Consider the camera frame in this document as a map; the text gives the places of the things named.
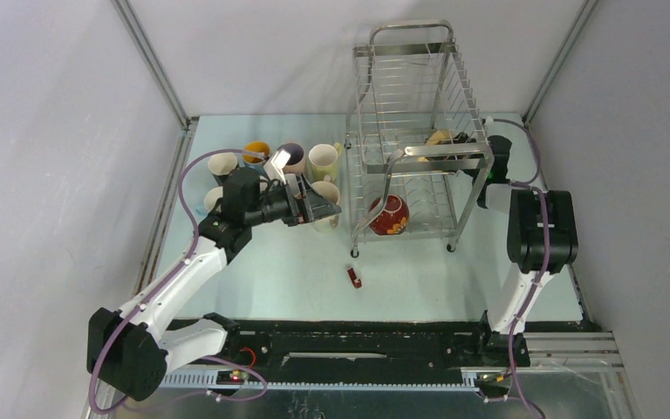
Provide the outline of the orange yellow cup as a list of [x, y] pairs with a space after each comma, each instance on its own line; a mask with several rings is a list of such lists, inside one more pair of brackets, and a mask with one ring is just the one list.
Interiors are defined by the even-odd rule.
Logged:
[[[452, 134], [449, 130], [436, 130], [431, 134], [431, 136], [426, 140], [426, 146], [434, 145], [448, 145], [455, 144], [455, 135]], [[441, 156], [431, 156], [431, 157], [419, 157], [418, 161], [456, 161], [457, 157], [455, 155], [441, 155]]]

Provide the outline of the beige cup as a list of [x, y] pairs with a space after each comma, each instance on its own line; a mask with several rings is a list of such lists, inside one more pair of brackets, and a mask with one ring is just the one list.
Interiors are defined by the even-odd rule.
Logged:
[[[340, 205], [339, 188], [332, 182], [317, 181], [312, 185], [313, 189], [330, 203]], [[313, 223], [313, 229], [320, 233], [330, 233], [338, 227], [340, 215], [328, 216]]]

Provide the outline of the pale pink cup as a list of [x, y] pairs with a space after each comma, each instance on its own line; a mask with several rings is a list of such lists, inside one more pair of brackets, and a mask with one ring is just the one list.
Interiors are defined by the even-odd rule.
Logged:
[[290, 154], [287, 166], [284, 168], [285, 174], [303, 174], [306, 167], [305, 149], [300, 144], [287, 142], [279, 148], [285, 148]]

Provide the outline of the metal dish rack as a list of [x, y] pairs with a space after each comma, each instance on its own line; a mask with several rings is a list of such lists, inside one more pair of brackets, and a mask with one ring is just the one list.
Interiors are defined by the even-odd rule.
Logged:
[[[346, 119], [345, 158], [351, 249], [370, 241], [439, 237], [455, 251], [494, 163], [484, 123], [461, 59], [455, 31], [443, 18], [381, 24], [352, 50], [355, 101]], [[431, 173], [419, 157], [445, 154], [426, 146], [436, 130], [478, 138], [477, 174]], [[378, 236], [369, 224], [390, 195], [407, 202], [410, 221], [399, 235]]]

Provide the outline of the blue patterned mug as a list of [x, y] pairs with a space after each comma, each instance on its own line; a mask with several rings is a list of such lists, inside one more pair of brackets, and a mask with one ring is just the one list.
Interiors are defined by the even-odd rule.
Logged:
[[270, 158], [270, 146], [264, 141], [253, 141], [244, 147], [243, 164], [264, 175], [264, 165]]

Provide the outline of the dark red mug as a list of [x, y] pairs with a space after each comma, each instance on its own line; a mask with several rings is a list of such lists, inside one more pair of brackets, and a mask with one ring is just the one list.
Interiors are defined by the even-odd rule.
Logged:
[[410, 221], [407, 202], [401, 196], [390, 194], [382, 212], [369, 224], [369, 228], [378, 236], [402, 234]]

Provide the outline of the light blue mug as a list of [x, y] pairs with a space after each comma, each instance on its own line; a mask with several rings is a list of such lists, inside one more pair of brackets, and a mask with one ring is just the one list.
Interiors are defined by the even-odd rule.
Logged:
[[202, 203], [195, 207], [195, 214], [198, 216], [206, 216], [212, 211], [217, 203], [222, 199], [223, 187], [215, 187], [207, 192]]

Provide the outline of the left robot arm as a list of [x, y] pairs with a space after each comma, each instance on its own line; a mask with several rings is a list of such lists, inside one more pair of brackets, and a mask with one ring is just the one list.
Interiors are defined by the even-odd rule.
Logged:
[[226, 319], [204, 317], [170, 329], [190, 298], [244, 249], [258, 225], [282, 221], [296, 227], [340, 214], [333, 203], [302, 176], [263, 182], [252, 168], [234, 170], [222, 185], [215, 209], [193, 222], [188, 251], [163, 277], [119, 309], [98, 309], [88, 323], [86, 369], [91, 389], [104, 382], [124, 396], [143, 401], [164, 377], [187, 364], [214, 357], [230, 363], [241, 341]]

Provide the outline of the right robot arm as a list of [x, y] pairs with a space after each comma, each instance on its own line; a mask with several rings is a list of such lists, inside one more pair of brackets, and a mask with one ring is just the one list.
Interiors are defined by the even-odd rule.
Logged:
[[511, 140], [491, 135], [494, 163], [477, 204], [508, 215], [506, 250], [511, 262], [497, 297], [469, 335], [444, 334], [449, 368], [525, 366], [523, 332], [544, 287], [578, 254], [571, 194], [543, 191], [508, 177]]

